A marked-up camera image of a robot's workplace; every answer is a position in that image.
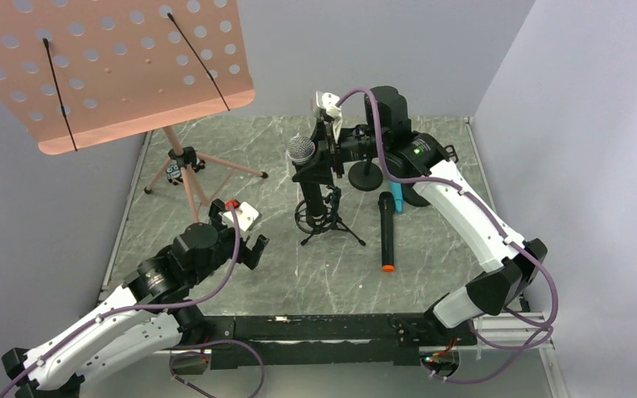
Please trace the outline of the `black round-base mic stand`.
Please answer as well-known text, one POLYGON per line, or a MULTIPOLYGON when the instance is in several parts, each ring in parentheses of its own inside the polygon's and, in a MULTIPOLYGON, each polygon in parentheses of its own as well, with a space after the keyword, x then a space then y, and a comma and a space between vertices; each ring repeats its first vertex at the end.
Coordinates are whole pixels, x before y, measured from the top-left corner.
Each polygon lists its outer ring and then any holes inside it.
POLYGON ((354 163, 348 171, 350 184, 362 192, 377 190, 383 182, 381 169, 372 162, 372 158, 354 163))

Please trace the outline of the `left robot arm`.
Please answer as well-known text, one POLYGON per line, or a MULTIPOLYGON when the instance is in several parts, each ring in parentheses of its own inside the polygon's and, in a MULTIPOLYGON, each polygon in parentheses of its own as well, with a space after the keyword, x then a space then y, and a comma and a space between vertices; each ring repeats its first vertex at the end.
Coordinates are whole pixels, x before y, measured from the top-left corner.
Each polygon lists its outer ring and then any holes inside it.
POLYGON ((65 331, 1 361, 5 397, 80 397, 147 355, 212 334, 199 304, 217 296, 234 268, 255 269, 269 240, 243 235, 261 218, 250 203, 216 199, 208 222, 192 223, 142 261, 112 293, 65 331))

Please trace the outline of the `black microphone silver grille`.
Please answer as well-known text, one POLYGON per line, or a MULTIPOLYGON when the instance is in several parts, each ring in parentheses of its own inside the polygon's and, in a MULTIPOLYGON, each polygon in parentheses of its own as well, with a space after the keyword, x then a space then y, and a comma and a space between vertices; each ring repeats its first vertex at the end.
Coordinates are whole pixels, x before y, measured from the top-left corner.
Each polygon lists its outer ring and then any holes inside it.
POLYGON ((326 206, 323 203, 320 185, 311 175, 312 159, 316 153, 315 144, 308 137, 295 135, 289 140, 286 153, 296 170, 292 181, 297 182, 302 190, 307 206, 308 223, 311 227, 317 227, 325 218, 326 206))

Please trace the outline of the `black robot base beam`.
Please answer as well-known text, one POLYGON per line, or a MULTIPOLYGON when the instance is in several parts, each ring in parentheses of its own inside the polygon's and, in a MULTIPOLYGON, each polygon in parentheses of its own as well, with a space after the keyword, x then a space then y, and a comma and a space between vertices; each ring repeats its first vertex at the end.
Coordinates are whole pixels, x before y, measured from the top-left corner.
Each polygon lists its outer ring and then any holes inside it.
POLYGON ((390 362, 418 366, 422 356, 472 347, 467 323, 436 327, 422 313, 204 316, 178 350, 208 350, 213 370, 266 365, 390 362))

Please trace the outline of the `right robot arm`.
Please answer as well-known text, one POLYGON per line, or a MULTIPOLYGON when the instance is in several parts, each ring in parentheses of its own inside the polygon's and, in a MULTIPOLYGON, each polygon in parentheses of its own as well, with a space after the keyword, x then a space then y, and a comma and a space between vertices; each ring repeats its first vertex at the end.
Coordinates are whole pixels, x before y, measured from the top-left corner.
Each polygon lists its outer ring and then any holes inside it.
POLYGON ((308 236, 343 227, 335 180, 348 176, 358 190, 378 189, 384 179, 406 188, 406 200, 433 206, 473 251, 481 273, 446 294, 425 319, 447 331, 487 314, 496 316, 537 275, 547 255, 539 239, 526 239, 497 216, 460 173, 453 150, 411 126, 406 98, 391 86, 364 90, 365 124, 343 125, 343 97, 319 91, 316 123, 295 136, 287 155, 303 200, 294 220, 308 236), (345 171, 345 164, 353 169, 345 171))

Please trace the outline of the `black shock mount tripod stand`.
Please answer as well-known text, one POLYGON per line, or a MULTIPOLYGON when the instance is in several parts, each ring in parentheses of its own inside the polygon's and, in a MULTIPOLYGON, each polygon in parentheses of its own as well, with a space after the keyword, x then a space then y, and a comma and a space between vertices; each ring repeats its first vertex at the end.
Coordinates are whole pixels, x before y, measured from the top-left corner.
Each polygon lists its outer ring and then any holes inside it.
POLYGON ((328 194, 322 198, 323 214, 321 216, 311 216, 306 200, 302 200, 294 209, 294 223, 300 231, 307 236, 299 244, 307 245, 310 239, 316 235, 321 235, 328 231, 341 231, 350 234, 361 246, 366 246, 355 232, 353 232, 339 215, 338 210, 342 198, 342 190, 339 187, 328 186, 328 194))

